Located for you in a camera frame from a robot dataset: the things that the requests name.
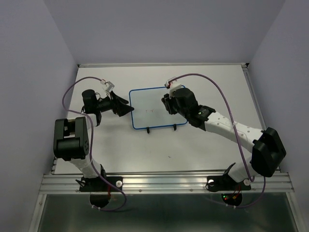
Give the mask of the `blue framed whiteboard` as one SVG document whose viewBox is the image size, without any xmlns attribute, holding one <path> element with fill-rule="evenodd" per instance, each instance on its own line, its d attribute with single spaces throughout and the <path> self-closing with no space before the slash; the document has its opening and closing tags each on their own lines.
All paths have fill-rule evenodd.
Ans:
<svg viewBox="0 0 309 232">
<path fill-rule="evenodd" d="M 179 114 L 170 115 L 161 99 L 168 90 L 165 87 L 140 88 L 129 91 L 132 127 L 136 130 L 180 126 L 187 120 Z"/>
</svg>

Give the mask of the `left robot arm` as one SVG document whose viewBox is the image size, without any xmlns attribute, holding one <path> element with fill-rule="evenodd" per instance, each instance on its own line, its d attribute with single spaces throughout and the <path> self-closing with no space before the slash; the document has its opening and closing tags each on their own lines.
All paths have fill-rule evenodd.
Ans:
<svg viewBox="0 0 309 232">
<path fill-rule="evenodd" d="M 88 131 L 101 123 L 102 113 L 112 111 L 122 117 L 134 108 L 128 101 L 111 92 L 105 98 L 97 97 L 94 90 L 82 92 L 82 115 L 75 119 L 57 119 L 54 130 L 54 155 L 68 161 L 83 174 L 76 182 L 81 192 L 103 192 L 108 188 L 106 172 L 103 166 L 90 158 L 90 140 Z"/>
</svg>

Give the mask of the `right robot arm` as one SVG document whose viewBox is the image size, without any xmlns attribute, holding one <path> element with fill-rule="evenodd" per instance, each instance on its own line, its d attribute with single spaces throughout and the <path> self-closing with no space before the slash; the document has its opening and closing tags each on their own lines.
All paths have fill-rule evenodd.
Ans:
<svg viewBox="0 0 309 232">
<path fill-rule="evenodd" d="M 245 185 L 244 181 L 257 175 L 272 177 L 286 156 L 286 150 L 275 129 L 255 129 L 232 122 L 215 109 L 198 104 L 194 93 L 188 88 L 170 91 L 161 101 L 170 115 L 179 114 L 191 126 L 220 135 L 235 142 L 240 150 L 250 152 L 250 158 L 243 157 L 242 163 L 232 163 L 221 176 L 208 177 L 205 188 L 211 192 L 238 187 L 250 189 L 250 185 Z"/>
</svg>

